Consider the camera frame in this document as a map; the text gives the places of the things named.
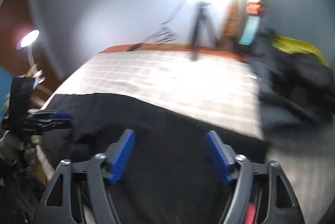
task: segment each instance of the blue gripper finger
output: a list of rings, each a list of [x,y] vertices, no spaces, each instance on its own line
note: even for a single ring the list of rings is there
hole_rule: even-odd
[[[215,130],[206,133],[205,145],[217,169],[219,179],[227,186],[230,186],[232,183],[231,173],[235,168],[235,151],[230,145],[225,145],[222,142]]]
[[[127,129],[115,144],[116,146],[113,147],[115,150],[113,156],[109,159],[111,175],[108,177],[108,182],[111,185],[116,184],[121,179],[134,143],[135,133],[133,130]]]
[[[52,114],[49,118],[50,119],[70,119],[70,120],[73,120],[73,118],[70,114],[59,113],[59,112],[56,112],[56,113]]]

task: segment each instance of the orange wooden edge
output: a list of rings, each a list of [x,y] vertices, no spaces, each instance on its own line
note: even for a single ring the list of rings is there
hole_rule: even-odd
[[[115,52],[125,52],[128,51],[130,47],[134,44],[117,45],[111,46],[103,50],[101,53],[115,53]],[[143,44],[142,47],[136,51],[140,50],[159,50],[159,51],[178,51],[178,52],[191,52],[189,44]],[[225,57],[229,59],[239,60],[242,62],[247,62],[247,57],[239,54],[234,54],[232,51],[224,49],[216,49],[212,47],[198,46],[197,52],[199,54],[211,54],[214,56]]]

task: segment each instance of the white wall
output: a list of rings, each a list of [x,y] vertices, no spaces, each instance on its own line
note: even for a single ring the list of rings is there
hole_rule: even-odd
[[[29,0],[43,43],[60,77],[113,45],[138,43],[156,32],[179,0]],[[211,7],[216,26],[221,8]],[[187,3],[170,24],[187,43],[195,14]]]
[[[178,0],[29,0],[58,76],[70,75],[96,53],[113,45],[140,42],[155,32]],[[267,26],[279,34],[317,45],[330,61],[335,58],[334,0],[267,0]],[[211,7],[215,26],[222,7]],[[194,4],[187,3],[171,28],[188,43]]]

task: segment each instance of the metal screw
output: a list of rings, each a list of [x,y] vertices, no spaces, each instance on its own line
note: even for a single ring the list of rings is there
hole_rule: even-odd
[[[235,160],[240,161],[240,162],[244,162],[246,158],[247,158],[246,156],[239,155],[239,154],[235,156]]]
[[[97,155],[94,156],[98,160],[103,160],[106,159],[106,155],[103,153],[98,153]]]
[[[279,167],[279,166],[280,166],[280,163],[279,163],[279,162],[276,162],[276,161],[271,161],[271,162],[270,162],[270,165],[273,166],[273,167]]]
[[[69,165],[71,163],[71,161],[70,160],[61,160],[61,165],[62,166],[67,166],[67,165]]]

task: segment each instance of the blue object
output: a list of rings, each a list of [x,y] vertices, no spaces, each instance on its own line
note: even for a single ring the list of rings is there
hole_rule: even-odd
[[[222,142],[214,130],[206,133],[205,145],[207,147],[207,152],[217,169],[219,179],[227,186],[230,186],[232,183],[231,170],[235,164],[235,158],[230,157],[230,154],[234,157],[234,151],[229,145],[225,145]]]
[[[0,122],[3,118],[2,106],[5,102],[5,96],[10,92],[13,76],[5,68],[0,67]]]
[[[70,120],[73,120],[73,118],[70,114],[59,113],[59,112],[56,112],[56,113],[52,114],[49,118],[51,118],[51,119],[70,119]]]
[[[108,177],[108,182],[111,185],[115,185],[121,179],[134,143],[135,133],[133,130],[126,131],[116,143],[118,148],[111,159],[111,175]]]
[[[259,26],[260,17],[259,16],[249,16],[246,25],[243,30],[243,34],[240,38],[239,44],[250,45],[257,33]]]

